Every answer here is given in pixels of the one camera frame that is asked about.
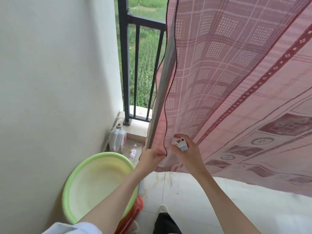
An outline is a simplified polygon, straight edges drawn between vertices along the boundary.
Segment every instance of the left hand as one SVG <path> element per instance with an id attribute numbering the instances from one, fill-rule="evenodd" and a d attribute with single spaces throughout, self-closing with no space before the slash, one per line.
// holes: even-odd
<path id="1" fill-rule="evenodd" d="M 148 149 L 142 153 L 135 167 L 142 176 L 146 177 L 166 157 L 160 149 Z"/>

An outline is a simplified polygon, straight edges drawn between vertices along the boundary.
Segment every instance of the black pants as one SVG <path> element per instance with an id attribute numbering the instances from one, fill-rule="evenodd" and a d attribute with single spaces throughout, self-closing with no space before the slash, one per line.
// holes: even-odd
<path id="1" fill-rule="evenodd" d="M 182 234 L 182 232 L 180 231 L 180 229 L 178 228 L 178 226 L 168 213 L 158 214 L 153 234 L 169 234 L 169 233 Z"/>

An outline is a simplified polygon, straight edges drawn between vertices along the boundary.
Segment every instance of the metal railing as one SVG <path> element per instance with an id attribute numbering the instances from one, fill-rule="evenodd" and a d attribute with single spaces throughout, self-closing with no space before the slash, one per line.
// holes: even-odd
<path id="1" fill-rule="evenodd" d="M 140 120 L 150 122 L 149 111 L 152 103 L 154 85 L 156 80 L 156 72 L 159 63 L 160 51 L 162 47 L 162 39 L 166 31 L 166 22 L 161 20 L 152 20 L 145 17 L 135 16 L 129 12 L 128 0 L 118 0 L 119 12 L 119 31 L 120 31 L 120 51 L 121 51 L 121 68 L 123 81 L 123 95 L 124 95 L 124 125 L 130 125 L 131 120 Z M 135 24 L 135 77 L 134 77 L 134 109 L 133 114 L 130 114 L 130 86 L 129 86 L 129 32 L 128 25 Z M 147 108 L 146 117 L 136 115 L 136 100 L 137 100 L 137 85 L 138 85 L 138 55 L 140 42 L 140 27 L 148 27 L 151 29 L 160 30 L 158 48 L 155 60 L 154 74 L 152 79 L 152 86 L 150 90 L 149 104 Z"/>

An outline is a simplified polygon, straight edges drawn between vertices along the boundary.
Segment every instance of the shoe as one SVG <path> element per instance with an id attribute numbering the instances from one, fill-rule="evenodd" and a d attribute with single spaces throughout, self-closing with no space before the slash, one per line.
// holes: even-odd
<path id="1" fill-rule="evenodd" d="M 164 204 L 161 204 L 160 207 L 159 207 L 159 210 L 158 210 L 158 213 L 168 213 L 168 208 L 166 205 Z"/>
<path id="2" fill-rule="evenodd" d="M 133 221 L 133 223 L 131 224 L 131 227 L 127 231 L 127 234 L 140 234 L 140 229 L 136 221 Z"/>

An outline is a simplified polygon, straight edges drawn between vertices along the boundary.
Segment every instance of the plastic bottle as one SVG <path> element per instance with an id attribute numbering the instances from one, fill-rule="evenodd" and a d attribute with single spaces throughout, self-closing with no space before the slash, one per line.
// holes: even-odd
<path id="1" fill-rule="evenodd" d="M 129 160 L 130 160 L 130 162 L 133 163 L 133 161 L 135 160 L 136 153 L 137 153 L 137 145 L 135 144 L 135 145 L 133 146 L 133 148 L 131 149 L 130 154 L 129 154 Z"/>
<path id="2" fill-rule="evenodd" d="M 126 140 L 127 133 L 121 128 L 121 123 L 117 123 L 116 128 L 111 131 L 108 138 L 110 150 L 115 153 L 122 153 Z"/>

